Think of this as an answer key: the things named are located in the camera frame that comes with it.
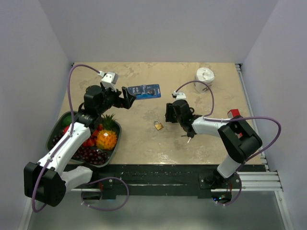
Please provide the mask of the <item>red box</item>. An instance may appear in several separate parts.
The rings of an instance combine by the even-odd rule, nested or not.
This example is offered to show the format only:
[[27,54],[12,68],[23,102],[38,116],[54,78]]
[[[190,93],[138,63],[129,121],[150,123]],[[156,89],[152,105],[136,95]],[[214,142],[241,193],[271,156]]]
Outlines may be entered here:
[[[229,119],[241,118],[241,114],[240,114],[238,109],[231,109],[231,110],[229,110],[228,113],[227,113],[227,116],[228,116]],[[239,132],[240,129],[237,126],[237,124],[236,123],[232,123],[232,126],[233,126],[233,130],[234,130],[235,134],[237,135],[237,137],[241,138],[242,137],[242,133]]]

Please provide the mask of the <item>dark green fruit tray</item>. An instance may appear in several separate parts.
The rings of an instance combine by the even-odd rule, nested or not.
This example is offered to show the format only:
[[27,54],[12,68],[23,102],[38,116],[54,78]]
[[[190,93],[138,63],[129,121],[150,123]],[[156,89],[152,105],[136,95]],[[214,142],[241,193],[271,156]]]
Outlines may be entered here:
[[[55,147],[70,124],[71,113],[66,112],[54,126],[47,140],[47,150]],[[114,119],[114,115],[103,115],[98,126],[91,132],[91,136],[73,154],[71,161],[96,167],[107,165],[115,153],[120,135],[121,126]]]

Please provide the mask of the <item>blue blister card package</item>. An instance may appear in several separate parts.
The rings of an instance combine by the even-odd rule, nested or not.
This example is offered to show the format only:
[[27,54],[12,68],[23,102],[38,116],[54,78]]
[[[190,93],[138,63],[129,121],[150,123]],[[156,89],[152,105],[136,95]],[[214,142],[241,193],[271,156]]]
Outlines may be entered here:
[[136,100],[154,99],[161,97],[159,84],[138,85],[128,87],[128,92],[136,97]]

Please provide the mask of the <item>red strawberries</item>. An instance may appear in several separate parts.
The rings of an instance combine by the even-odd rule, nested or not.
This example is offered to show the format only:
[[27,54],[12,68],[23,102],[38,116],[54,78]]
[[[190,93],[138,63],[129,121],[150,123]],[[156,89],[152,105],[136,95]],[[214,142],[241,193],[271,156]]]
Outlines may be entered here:
[[103,124],[99,124],[97,129],[95,129],[91,136],[82,144],[82,146],[84,147],[93,147],[96,145],[96,140],[97,140],[97,137],[98,137],[98,134],[100,131],[102,131],[103,129]]

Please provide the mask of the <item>red apple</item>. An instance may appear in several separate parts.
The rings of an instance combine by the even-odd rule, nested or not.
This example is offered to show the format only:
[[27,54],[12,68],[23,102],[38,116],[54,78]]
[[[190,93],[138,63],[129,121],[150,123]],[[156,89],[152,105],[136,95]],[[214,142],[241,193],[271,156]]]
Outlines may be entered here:
[[64,130],[63,130],[63,133],[65,134],[69,129],[69,126],[65,127]]

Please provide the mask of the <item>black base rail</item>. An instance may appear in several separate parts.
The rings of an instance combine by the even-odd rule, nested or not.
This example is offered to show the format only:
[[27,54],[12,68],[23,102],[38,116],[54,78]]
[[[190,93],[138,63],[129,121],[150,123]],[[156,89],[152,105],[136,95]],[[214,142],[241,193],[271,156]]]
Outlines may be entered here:
[[247,165],[228,179],[218,176],[217,165],[110,164],[91,167],[92,178],[77,186],[86,192],[102,192],[103,199],[117,196],[193,196],[229,199],[230,192],[243,187],[244,179],[264,172],[260,165]]

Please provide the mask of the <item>white paper roll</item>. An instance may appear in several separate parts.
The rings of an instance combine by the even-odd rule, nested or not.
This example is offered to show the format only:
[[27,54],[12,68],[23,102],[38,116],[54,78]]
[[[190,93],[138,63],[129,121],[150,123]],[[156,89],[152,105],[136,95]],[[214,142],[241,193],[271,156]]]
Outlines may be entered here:
[[206,91],[208,91],[208,87],[202,83],[199,83],[199,81],[204,82],[211,87],[214,78],[215,78],[214,72],[211,69],[205,67],[199,68],[196,71],[194,78],[194,80],[197,82],[193,83],[196,91],[198,93],[205,93]]

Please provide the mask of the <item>bunch of black keys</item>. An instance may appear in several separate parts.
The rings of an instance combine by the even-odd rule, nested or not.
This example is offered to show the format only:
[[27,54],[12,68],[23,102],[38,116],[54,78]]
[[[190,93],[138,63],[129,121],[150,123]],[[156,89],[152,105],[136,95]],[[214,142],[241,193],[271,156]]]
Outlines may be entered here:
[[181,135],[181,137],[187,137],[188,138],[188,140],[187,140],[188,144],[194,138],[194,136],[195,136],[195,134],[193,134],[193,133],[188,133],[188,134],[185,134],[185,135]]

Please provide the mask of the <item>green lime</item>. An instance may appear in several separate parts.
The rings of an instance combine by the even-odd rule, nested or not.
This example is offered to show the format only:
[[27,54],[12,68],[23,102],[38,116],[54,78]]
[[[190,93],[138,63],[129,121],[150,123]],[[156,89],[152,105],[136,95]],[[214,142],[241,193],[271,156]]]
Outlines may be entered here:
[[72,123],[72,117],[71,117],[71,115],[65,116],[65,117],[63,118],[63,120],[62,120],[62,125],[63,125],[64,127],[69,126],[71,123]]

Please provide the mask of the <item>purple grapes bunch front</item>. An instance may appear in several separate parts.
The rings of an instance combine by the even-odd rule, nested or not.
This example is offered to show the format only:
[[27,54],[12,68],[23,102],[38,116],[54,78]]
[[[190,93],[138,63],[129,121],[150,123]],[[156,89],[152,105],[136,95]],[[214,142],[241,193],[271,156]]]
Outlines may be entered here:
[[96,147],[79,147],[72,159],[99,166],[107,162],[109,155]]

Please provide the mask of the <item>brass padlock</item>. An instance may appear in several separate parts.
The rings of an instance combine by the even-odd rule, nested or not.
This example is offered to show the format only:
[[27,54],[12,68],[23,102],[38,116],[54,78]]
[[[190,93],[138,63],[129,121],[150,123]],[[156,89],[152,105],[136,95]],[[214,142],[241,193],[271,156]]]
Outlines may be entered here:
[[162,128],[163,128],[163,125],[162,125],[162,123],[161,122],[159,122],[159,121],[154,121],[154,126],[155,126],[155,128],[157,129],[157,130],[161,130]]

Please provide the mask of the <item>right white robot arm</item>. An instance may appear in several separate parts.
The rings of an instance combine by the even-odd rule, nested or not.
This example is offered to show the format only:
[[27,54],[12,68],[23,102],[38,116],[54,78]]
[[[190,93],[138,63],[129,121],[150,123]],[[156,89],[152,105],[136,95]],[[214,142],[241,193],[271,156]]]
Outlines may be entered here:
[[261,146],[262,140],[254,129],[238,115],[232,119],[207,120],[195,115],[186,100],[176,100],[166,104],[165,121],[178,123],[186,132],[188,140],[197,134],[219,137],[227,151],[227,157],[204,182],[209,188],[225,188],[237,169]]

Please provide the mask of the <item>orange spiky fruit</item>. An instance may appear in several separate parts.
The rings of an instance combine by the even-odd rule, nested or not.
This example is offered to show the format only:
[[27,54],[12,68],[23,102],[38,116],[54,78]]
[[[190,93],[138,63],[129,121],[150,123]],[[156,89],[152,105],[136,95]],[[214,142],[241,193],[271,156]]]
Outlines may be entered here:
[[96,146],[102,150],[112,150],[118,141],[118,137],[115,131],[103,129],[99,132]]

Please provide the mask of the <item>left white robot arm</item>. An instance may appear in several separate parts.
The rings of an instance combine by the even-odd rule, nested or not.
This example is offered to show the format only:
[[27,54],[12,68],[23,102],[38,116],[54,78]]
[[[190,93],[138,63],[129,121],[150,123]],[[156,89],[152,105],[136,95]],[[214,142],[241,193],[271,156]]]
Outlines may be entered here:
[[99,184],[99,176],[90,168],[78,166],[64,171],[78,148],[91,136],[91,131],[102,119],[101,115],[112,106],[130,109],[136,97],[122,90],[106,89],[102,85],[89,86],[84,94],[84,102],[78,112],[72,114],[72,123],[58,143],[37,163],[29,162],[24,168],[24,194],[33,202],[57,206],[66,192],[85,184],[94,188]]

